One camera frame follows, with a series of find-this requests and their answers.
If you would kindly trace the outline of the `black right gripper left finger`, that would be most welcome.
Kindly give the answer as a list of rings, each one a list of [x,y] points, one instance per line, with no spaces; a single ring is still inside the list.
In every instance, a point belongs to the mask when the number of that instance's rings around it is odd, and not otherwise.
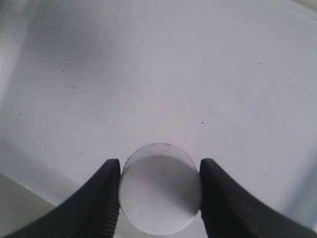
[[[72,196],[10,238],[112,238],[118,216],[120,163],[109,159]]]

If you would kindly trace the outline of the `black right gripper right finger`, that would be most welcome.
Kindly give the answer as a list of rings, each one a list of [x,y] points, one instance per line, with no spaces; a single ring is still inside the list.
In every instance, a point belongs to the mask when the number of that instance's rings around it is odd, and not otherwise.
[[[313,238],[315,232],[265,205],[213,159],[200,164],[201,217],[210,238]]]

